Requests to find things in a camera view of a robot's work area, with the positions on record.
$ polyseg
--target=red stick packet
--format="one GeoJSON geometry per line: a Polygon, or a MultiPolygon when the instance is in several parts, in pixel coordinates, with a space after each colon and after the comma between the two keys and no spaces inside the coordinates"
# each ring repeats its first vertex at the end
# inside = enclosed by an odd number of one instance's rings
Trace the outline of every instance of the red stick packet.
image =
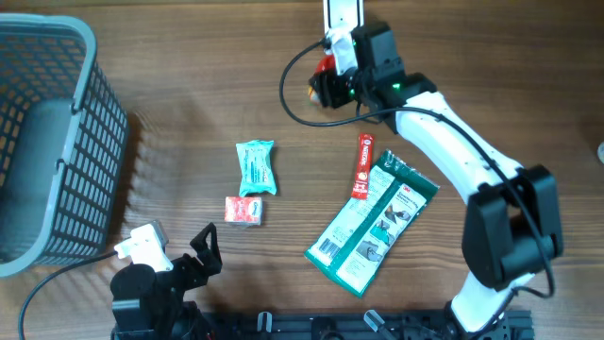
{"type": "Polygon", "coordinates": [[[359,135],[359,162],[355,185],[352,187],[352,198],[367,199],[369,193],[369,170],[374,149],[374,136],[362,133],[359,135]]]}

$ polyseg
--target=plastic basket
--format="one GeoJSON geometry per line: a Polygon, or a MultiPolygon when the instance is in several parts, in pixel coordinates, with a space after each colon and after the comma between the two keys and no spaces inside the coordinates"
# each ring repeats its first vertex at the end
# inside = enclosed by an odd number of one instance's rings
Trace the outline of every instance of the plastic basket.
{"type": "Polygon", "coordinates": [[[105,248],[128,122],[82,21],[0,14],[0,277],[105,248]]]}

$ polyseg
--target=wooden surface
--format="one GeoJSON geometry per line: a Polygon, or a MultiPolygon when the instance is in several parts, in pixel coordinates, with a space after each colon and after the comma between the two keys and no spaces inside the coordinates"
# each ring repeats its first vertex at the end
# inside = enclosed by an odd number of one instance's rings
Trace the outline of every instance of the wooden surface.
{"type": "MultiPolygon", "coordinates": [[[[604,332],[604,7],[598,1],[396,1],[367,5],[388,21],[410,72],[440,86],[452,108],[496,148],[557,177],[565,256],[554,263],[555,298],[522,295],[539,339],[596,339],[604,332]]],[[[223,273],[187,294],[203,310],[362,312],[441,308],[467,274],[461,255],[463,203],[413,145],[384,125],[303,127],[277,98],[290,58],[321,38],[322,6],[128,6],[41,9],[88,22],[98,61],[130,115],[132,139],[109,243],[158,218],[172,258],[209,222],[219,228],[223,273]],[[377,136],[441,184],[431,205],[397,241],[364,298],[329,281],[303,257],[350,194],[359,132],[377,136]],[[264,195],[259,228],[226,226],[225,196],[238,193],[235,144],[275,140],[278,194],[264,195]]],[[[313,120],[306,81],[321,52],[301,60],[287,83],[293,110],[313,120]]],[[[125,262],[67,273],[34,298],[28,339],[107,339],[109,282],[125,262]]],[[[30,289],[55,268],[0,280],[0,339],[16,338],[30,289]]],[[[546,289],[539,275],[531,284],[546,289]]]]}

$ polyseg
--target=teal and white package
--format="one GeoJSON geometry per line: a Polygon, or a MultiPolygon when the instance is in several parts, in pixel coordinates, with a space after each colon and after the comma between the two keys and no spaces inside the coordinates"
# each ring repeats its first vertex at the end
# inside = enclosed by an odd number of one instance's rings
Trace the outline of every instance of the teal and white package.
{"type": "Polygon", "coordinates": [[[271,148],[274,141],[251,141],[237,144],[237,156],[242,168],[239,196],[268,192],[277,193],[271,168],[271,148]]]}
{"type": "Polygon", "coordinates": [[[366,200],[350,198],[305,256],[357,297],[374,279],[394,241],[439,187],[386,150],[369,173],[366,200]]]}

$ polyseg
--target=small box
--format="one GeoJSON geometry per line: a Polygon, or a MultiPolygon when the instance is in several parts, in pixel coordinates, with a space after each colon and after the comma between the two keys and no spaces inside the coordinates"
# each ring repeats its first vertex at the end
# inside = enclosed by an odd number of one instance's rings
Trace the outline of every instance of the small box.
{"type": "Polygon", "coordinates": [[[227,197],[225,222],[234,226],[259,226],[262,222],[262,198],[227,197]]]}

